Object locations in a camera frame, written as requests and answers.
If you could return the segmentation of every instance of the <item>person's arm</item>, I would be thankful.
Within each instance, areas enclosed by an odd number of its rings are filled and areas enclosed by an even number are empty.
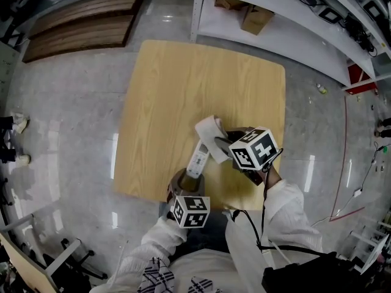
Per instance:
[[[312,228],[304,212],[304,196],[297,185],[281,179],[270,169],[265,200],[265,221],[268,238],[277,245],[296,245],[322,251],[322,237]]]
[[[180,228],[176,221],[160,217],[142,238],[141,245],[125,256],[121,262],[115,283],[114,276],[107,284],[95,287],[91,293],[136,292],[142,281],[142,273],[152,257],[158,257],[168,266],[168,257],[175,248],[186,242],[187,229]]]

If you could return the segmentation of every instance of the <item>white jacket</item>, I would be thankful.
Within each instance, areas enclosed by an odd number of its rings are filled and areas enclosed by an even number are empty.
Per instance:
[[[309,225],[303,206],[304,197],[296,185],[281,180],[270,188],[265,201],[266,241],[269,239],[277,245],[297,245],[322,251],[321,235]],[[115,283],[111,278],[107,284],[93,288],[91,293],[136,292],[152,257],[161,258],[175,275],[175,292],[186,293],[192,277],[212,280],[213,287],[225,293],[264,292],[261,286],[263,271],[272,263],[266,262],[255,244],[255,238],[250,238],[231,219],[228,219],[225,231],[230,254],[199,250],[170,264],[168,257],[186,241],[186,234],[187,230],[179,228],[175,221],[159,218],[142,238],[141,245],[123,259]],[[297,263],[316,257],[300,252],[283,252],[291,262]],[[272,258],[276,268],[288,264],[275,250]]]

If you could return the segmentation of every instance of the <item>bottle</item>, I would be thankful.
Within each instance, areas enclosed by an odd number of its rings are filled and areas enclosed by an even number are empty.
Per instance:
[[[321,84],[316,84],[316,87],[318,88],[319,92],[322,94],[322,95],[325,95],[327,93],[327,89],[324,88]]]

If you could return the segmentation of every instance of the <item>concrete floor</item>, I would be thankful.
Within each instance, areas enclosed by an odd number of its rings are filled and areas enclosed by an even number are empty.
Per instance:
[[[125,48],[18,64],[6,112],[31,116],[29,127],[16,142],[32,156],[32,162],[15,169],[12,163],[2,165],[2,171],[9,179],[7,195],[15,203],[7,207],[10,218],[35,215],[34,230],[31,226],[20,229],[19,238],[33,244],[35,236],[41,249],[54,256],[61,250],[63,237],[78,238],[83,244],[78,253],[94,250],[96,255],[87,263],[110,275],[125,241],[130,241],[129,250],[136,247],[155,224],[157,203],[112,191],[119,121],[141,43],[146,39],[188,42],[192,1],[147,1]],[[385,103],[371,92],[345,95],[325,75],[257,48],[206,37],[197,42],[285,67],[287,105],[280,174],[304,191],[311,223],[335,215],[361,186],[375,150],[373,129],[379,117],[391,115],[391,101]],[[327,95],[317,91],[317,83],[327,88]],[[383,145],[389,140],[377,142]],[[317,225],[325,251],[349,255],[357,243],[349,232],[361,232],[368,225],[365,216],[384,217],[391,202],[386,181],[389,162],[390,154],[379,153],[378,171],[372,168],[363,194],[339,214],[341,219]],[[256,221],[260,218],[256,212],[252,216]]]

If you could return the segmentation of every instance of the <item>plaid scarf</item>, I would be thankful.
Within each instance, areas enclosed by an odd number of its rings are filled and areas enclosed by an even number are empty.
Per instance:
[[[160,258],[152,258],[142,274],[142,282],[137,293],[173,293],[174,274]],[[208,279],[192,277],[188,293],[222,293],[213,289],[213,282]]]

